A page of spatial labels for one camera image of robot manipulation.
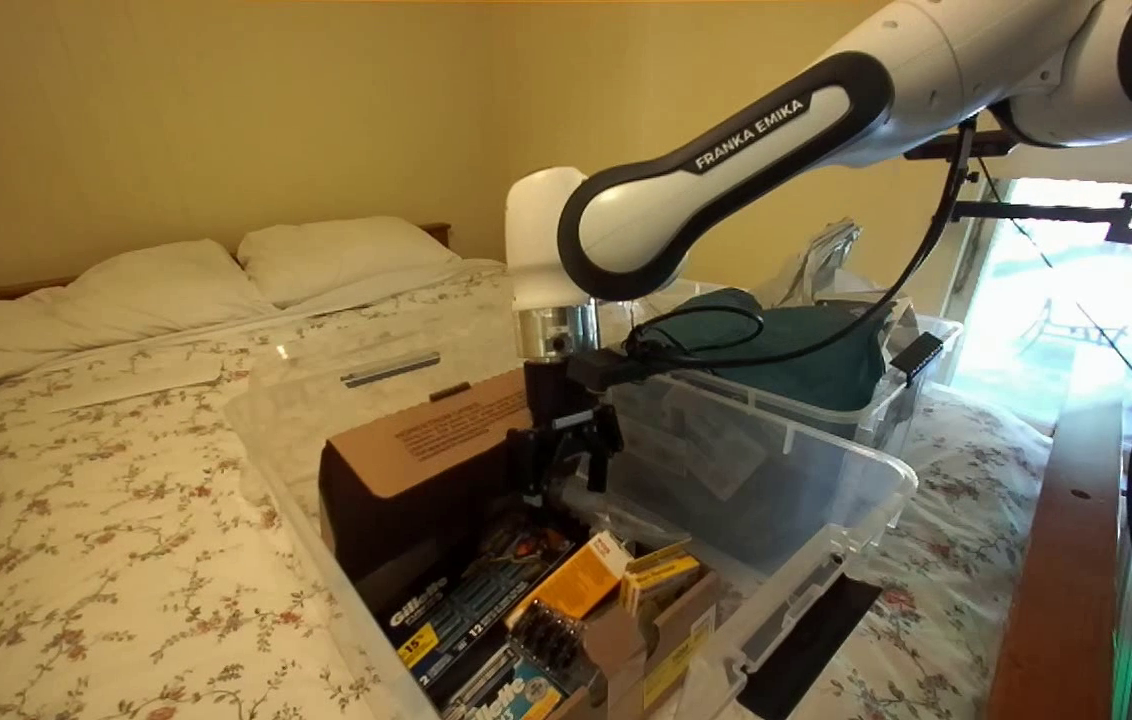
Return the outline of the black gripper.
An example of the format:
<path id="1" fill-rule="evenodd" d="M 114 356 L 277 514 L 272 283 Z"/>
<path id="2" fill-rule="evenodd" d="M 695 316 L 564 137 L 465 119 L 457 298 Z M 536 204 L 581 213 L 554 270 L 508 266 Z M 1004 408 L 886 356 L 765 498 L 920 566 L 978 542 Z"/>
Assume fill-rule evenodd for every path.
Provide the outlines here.
<path id="1" fill-rule="evenodd" d="M 564 363 L 524 363 L 534 427 L 524 498 L 547 503 L 571 474 L 590 491 L 607 489 L 607 462 L 624 448 L 616 408 L 568 375 Z"/>

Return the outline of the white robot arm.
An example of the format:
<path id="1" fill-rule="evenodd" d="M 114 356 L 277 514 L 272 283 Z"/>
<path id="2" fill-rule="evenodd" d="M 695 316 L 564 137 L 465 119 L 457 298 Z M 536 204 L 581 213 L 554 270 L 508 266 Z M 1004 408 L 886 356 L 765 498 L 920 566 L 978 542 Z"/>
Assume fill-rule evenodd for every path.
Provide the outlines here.
<path id="1" fill-rule="evenodd" d="M 672 363 L 605 354 L 605 301 L 665 289 L 712 225 L 807 167 L 893 162 L 934 137 L 966 167 L 982 116 L 1040 147 L 1132 139 L 1132 0 L 888 0 L 802 78 L 656 162 L 516 182 L 506 251 L 534 408 L 508 442 L 521 491 L 542 503 L 564 478 L 605 484 L 620 452 L 605 392 Z"/>

